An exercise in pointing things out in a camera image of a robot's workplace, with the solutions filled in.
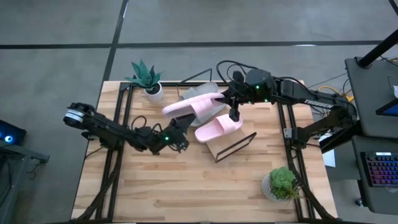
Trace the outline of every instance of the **pink slipper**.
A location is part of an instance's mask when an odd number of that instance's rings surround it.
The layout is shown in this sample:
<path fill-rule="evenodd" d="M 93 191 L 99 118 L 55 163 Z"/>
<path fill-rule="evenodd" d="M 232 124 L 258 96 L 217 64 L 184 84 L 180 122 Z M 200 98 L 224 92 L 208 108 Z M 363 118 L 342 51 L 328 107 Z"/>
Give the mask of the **pink slipper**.
<path fill-rule="evenodd" d="M 163 108 L 162 113 L 168 119 L 194 113 L 197 118 L 210 113 L 214 107 L 222 105 L 215 101 L 216 98 L 224 98 L 221 93 L 207 93 L 195 96 Z"/>
<path fill-rule="evenodd" d="M 239 118 L 238 122 L 234 122 L 229 118 L 228 114 L 224 114 L 198 128 L 195 131 L 195 137 L 200 143 L 208 142 L 214 138 L 232 133 L 241 128 L 242 125 L 242 118 Z"/>

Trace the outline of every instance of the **succulent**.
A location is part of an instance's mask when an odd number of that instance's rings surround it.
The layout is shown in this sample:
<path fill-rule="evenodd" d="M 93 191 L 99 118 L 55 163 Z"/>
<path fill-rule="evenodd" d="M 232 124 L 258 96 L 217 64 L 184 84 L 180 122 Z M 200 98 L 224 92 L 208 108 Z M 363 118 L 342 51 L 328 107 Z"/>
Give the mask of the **succulent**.
<path fill-rule="evenodd" d="M 270 173 L 271 192 L 278 199 L 290 199 L 299 197 L 299 188 L 295 184 L 295 176 L 286 167 L 274 169 Z"/>
<path fill-rule="evenodd" d="M 142 59 L 139 61 L 139 65 L 134 62 L 131 62 L 131 64 L 136 74 L 132 78 L 126 77 L 125 79 L 135 86 L 151 91 L 160 80 L 162 72 L 155 73 L 155 65 L 149 71 Z"/>

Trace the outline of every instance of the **wooden tabletop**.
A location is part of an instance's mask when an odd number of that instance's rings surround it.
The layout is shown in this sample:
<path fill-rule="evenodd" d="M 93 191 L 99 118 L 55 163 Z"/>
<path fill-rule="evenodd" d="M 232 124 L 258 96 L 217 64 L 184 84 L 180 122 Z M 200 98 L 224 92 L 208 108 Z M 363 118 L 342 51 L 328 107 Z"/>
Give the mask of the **wooden tabletop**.
<path fill-rule="evenodd" d="M 98 112 L 109 119 L 113 119 L 119 84 L 104 82 L 101 91 Z M 151 103 L 141 89 L 134 89 L 130 122 L 144 115 L 148 126 L 160 123 L 166 127 L 169 120 L 161 110 L 178 101 L 178 95 L 175 87 L 164 87 L 164 93 L 160 103 Z M 261 193 L 264 176 L 272 169 L 287 166 L 277 106 L 258 103 L 240 106 L 239 111 L 244 133 L 257 132 L 257 136 L 248 147 L 217 164 L 206 145 L 196 142 L 193 128 L 187 134 L 190 145 L 181 154 L 165 148 L 159 156 L 153 156 L 149 151 L 138 152 L 125 144 L 114 222 L 296 221 L 292 202 L 271 202 Z M 289 124 L 287 110 L 284 111 Z M 309 106 L 295 105 L 294 113 L 297 126 L 313 123 Z M 99 146 L 96 141 L 89 143 L 87 153 Z M 321 151 L 308 146 L 303 156 L 312 192 L 336 217 Z M 85 161 L 72 218 L 81 215 L 98 193 L 105 157 L 103 149 Z M 107 210 L 105 203 L 104 216 Z"/>

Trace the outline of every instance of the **gray tile floor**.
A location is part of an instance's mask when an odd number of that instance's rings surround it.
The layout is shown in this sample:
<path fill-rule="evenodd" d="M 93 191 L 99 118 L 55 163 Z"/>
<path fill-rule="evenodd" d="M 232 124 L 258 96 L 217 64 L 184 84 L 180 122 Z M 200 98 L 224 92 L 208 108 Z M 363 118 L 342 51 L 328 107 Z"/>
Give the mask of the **gray tile floor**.
<path fill-rule="evenodd" d="M 0 0 L 0 45 L 110 44 L 121 4 Z M 119 42 L 382 40 L 397 20 L 387 0 L 129 0 Z M 109 79 L 131 76 L 130 62 L 140 58 L 164 70 L 163 80 L 182 80 L 231 59 L 312 85 L 344 73 L 345 58 L 373 47 L 117 49 Z M 87 142 L 62 118 L 71 102 L 96 104 L 108 55 L 109 49 L 0 50 L 0 119 L 27 130 L 27 147 L 51 154 L 35 180 L 26 177 L 14 223 L 70 218 Z M 397 47 L 385 54 L 394 55 Z M 345 80 L 327 84 L 340 89 Z M 395 223 L 393 216 L 356 207 L 355 183 L 330 181 L 340 218 Z"/>

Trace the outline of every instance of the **keyboard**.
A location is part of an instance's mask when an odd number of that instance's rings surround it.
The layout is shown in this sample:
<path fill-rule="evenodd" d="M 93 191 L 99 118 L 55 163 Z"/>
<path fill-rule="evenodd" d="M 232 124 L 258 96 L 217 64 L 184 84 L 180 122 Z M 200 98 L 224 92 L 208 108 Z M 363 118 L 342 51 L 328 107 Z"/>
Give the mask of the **keyboard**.
<path fill-rule="evenodd" d="M 398 187 L 398 152 L 362 152 L 371 187 Z"/>

